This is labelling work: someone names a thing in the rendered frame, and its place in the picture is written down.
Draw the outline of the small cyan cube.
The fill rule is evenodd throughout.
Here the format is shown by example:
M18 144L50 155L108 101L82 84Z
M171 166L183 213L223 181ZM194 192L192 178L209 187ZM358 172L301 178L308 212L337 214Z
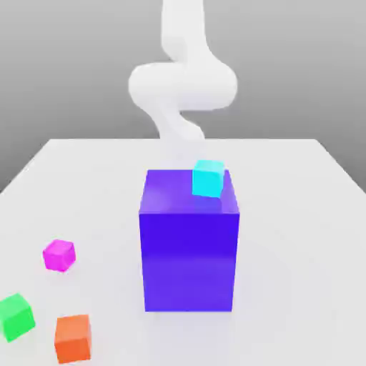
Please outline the small cyan cube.
M192 170L192 194L220 198L224 186L224 162L198 160Z

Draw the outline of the small magenta cube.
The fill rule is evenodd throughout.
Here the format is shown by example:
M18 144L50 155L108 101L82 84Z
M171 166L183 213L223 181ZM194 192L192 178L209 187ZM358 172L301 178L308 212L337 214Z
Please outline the small magenta cube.
M57 272L67 271L76 260L73 242L55 239L42 251L47 269Z

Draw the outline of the small orange cube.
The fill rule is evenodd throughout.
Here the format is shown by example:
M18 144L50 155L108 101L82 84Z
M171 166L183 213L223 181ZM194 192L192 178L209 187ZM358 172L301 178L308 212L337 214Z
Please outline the small orange cube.
M89 316L58 317L54 346L59 364L90 360L92 332Z

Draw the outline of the small green cube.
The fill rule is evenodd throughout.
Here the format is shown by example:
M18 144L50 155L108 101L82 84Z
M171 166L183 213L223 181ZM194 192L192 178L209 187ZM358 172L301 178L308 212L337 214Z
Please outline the small green cube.
M16 293L0 301L0 333L12 342L35 327L30 304Z

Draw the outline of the large purple box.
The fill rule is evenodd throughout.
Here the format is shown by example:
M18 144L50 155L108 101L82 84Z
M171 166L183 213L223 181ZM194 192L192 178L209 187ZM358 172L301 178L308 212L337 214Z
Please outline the large purple box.
M189 170L148 170L139 231L146 311L232 310L239 207L229 172L211 198L192 194Z

